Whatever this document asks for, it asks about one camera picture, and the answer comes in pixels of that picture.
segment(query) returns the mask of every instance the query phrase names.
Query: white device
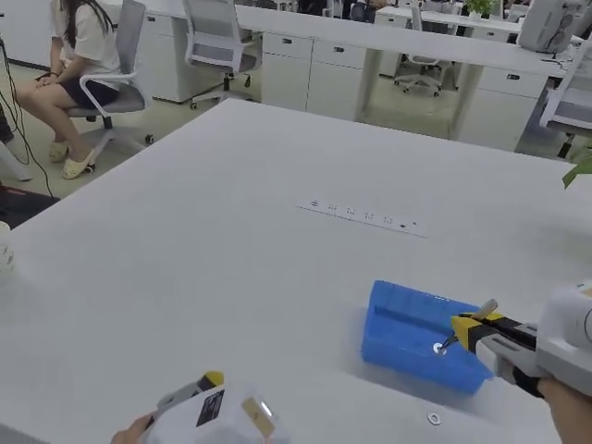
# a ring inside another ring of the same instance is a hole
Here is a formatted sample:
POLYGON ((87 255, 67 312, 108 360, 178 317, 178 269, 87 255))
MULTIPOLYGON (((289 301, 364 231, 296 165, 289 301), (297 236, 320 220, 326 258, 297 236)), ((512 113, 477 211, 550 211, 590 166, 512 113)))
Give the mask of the white device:
POLYGON ((583 0, 536 0, 528 10, 518 44, 538 53, 565 50, 584 14, 583 0))
POLYGON ((536 364, 592 396, 592 282, 557 291, 536 333, 536 364))
POLYGON ((159 402, 139 444, 290 444, 278 416, 254 388, 223 384, 200 391, 195 386, 159 402))

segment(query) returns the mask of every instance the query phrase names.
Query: washer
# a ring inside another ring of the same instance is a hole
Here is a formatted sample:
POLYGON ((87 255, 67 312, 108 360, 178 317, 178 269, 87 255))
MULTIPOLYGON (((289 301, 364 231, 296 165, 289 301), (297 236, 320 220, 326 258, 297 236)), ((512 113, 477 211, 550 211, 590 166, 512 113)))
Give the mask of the washer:
POLYGON ((439 426, 440 424, 442 424, 442 421, 440 421, 440 417, 437 413, 428 413, 427 420, 432 426, 439 426))
POLYGON ((434 351, 435 354, 439 354, 440 356, 444 356, 446 354, 446 349, 444 349, 443 351, 440 351, 442 349, 442 344, 440 344, 439 342, 436 342, 434 344, 434 347, 432 348, 432 350, 434 351))

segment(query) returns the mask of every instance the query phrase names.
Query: black shorts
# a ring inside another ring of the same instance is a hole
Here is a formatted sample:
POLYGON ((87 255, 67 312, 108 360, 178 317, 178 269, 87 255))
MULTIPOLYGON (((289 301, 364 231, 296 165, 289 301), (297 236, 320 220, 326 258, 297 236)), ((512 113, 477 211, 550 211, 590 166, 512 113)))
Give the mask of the black shorts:
MULTIPOLYGON (((43 79, 44 77, 49 77, 49 72, 43 74, 41 77, 37 78, 43 79)), ((61 85, 66 93, 72 98, 74 102, 80 107, 85 109, 95 109, 93 102, 89 99, 88 95, 82 90, 80 87, 80 77, 76 77, 70 80, 60 81, 58 83, 61 85)), ((117 97, 119 96, 119 91, 113 88, 110 88, 103 83, 99 83, 93 80, 90 80, 86 83, 87 88, 91 92, 91 94, 96 98, 96 101, 99 103, 100 106, 109 105, 116 101, 117 97)))

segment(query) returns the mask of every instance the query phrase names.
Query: black cable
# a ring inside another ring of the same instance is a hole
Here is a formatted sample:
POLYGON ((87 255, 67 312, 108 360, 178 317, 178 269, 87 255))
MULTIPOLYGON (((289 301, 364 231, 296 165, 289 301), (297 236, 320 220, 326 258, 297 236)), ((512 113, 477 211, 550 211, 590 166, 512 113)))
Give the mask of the black cable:
POLYGON ((45 179, 45 188, 47 189, 47 192, 49 193, 49 195, 52 198, 54 198, 55 197, 54 193, 52 192, 51 186, 49 185, 49 176, 47 175, 47 171, 45 171, 45 168, 43 168, 43 166, 39 163, 39 161, 35 157, 35 154, 33 153, 33 150, 31 149, 31 145, 29 144, 29 141, 27 140, 27 136, 25 133, 23 110, 22 110, 22 107, 20 106, 20 104, 16 100, 17 86, 14 82, 14 78, 12 77, 12 72, 10 72, 10 62, 8 61, 8 55, 6 54, 6 47, 4 44, 4 40, 2 40, 2 38, 0 38, 0 47, 2 47, 2 55, 4 58, 6 74, 8 76, 8 83, 10 85, 10 93, 12 95, 13 105, 15 106, 15 112, 13 112, 12 108, 8 104, 8 100, 5 98, 4 94, 1 91, 0 91, 0 98, 8 107, 8 111, 10 112, 10 116, 13 118, 13 120, 15 122, 17 133, 20 135, 20 137, 22 138, 22 140, 25 143, 25 152, 27 153, 27 163, 25 165, 28 165, 30 162, 30 159, 32 159, 33 162, 35 163, 35 165, 37 167, 39 167, 39 169, 41 169, 41 171, 43 172, 43 177, 45 179))

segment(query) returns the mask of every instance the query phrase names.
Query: white shirt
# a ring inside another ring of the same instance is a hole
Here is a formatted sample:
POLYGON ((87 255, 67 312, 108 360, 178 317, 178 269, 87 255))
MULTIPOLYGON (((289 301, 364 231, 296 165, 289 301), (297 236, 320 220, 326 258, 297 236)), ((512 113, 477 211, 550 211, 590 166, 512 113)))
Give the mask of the white shirt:
MULTIPOLYGON (((87 59, 81 75, 120 74, 119 53, 113 31, 109 29, 105 32, 94 10, 88 5, 81 5, 76 11, 76 45, 72 47, 65 37, 68 14, 62 10, 61 3, 61 0, 51 1, 51 17, 53 36, 62 39, 64 44, 60 55, 64 66, 67 67, 74 56, 80 56, 87 59)), ((101 83, 118 89, 116 83, 101 83)))

